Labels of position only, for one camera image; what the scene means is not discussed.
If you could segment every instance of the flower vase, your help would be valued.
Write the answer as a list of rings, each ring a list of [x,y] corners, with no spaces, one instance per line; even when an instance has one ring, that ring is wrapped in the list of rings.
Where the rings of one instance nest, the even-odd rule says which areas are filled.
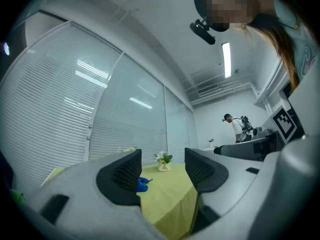
[[[170,163],[166,163],[163,161],[158,162],[158,171],[159,172],[167,172],[170,170],[171,170]]]

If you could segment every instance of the desk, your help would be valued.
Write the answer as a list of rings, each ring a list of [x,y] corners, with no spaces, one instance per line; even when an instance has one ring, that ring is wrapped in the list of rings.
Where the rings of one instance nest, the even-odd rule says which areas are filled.
[[[172,163],[170,171],[159,172],[157,165],[142,168],[141,177],[149,182],[147,192],[137,193],[142,214],[163,235],[178,240],[190,229],[195,211],[197,191],[186,172],[185,165]]]
[[[55,177],[57,174],[61,173],[64,170],[64,168],[54,168],[53,171],[46,177],[44,182],[40,185],[42,187],[47,181],[51,180],[53,177]]]

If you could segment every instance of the ceiling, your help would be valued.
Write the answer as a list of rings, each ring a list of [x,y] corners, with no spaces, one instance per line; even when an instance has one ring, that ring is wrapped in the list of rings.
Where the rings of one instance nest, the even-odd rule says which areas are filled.
[[[114,19],[140,36],[172,69],[190,101],[199,99],[199,90],[216,89],[221,81],[248,81],[260,56],[260,37],[251,32],[210,30],[215,45],[209,45],[189,28],[200,19],[193,0],[86,0],[101,7]],[[231,47],[232,76],[224,77],[221,44]]]

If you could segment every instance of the yellow tablecloth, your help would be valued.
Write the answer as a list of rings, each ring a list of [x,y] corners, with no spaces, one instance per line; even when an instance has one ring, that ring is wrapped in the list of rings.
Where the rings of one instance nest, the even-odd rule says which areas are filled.
[[[46,177],[46,179],[44,180],[44,182],[41,184],[41,186],[43,184],[45,184],[46,182],[48,182],[49,180],[51,180],[53,177],[55,177],[56,175],[58,175],[59,173],[61,173],[64,170],[64,168],[54,168],[53,171],[48,175],[48,177]]]
[[[172,163],[166,172],[159,172],[156,164],[144,166],[141,177],[153,179],[147,192],[137,193],[142,214],[170,240],[180,239],[190,229],[197,200],[185,165]]]

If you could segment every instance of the man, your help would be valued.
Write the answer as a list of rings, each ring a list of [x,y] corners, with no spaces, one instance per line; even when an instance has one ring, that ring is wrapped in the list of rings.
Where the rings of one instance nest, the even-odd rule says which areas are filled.
[[[230,114],[224,115],[224,120],[228,123],[232,124],[234,133],[235,133],[235,143],[241,143],[241,142],[249,142],[251,141],[251,133],[247,131],[246,133],[243,133],[242,127],[244,124],[242,123],[240,118],[234,118]]]

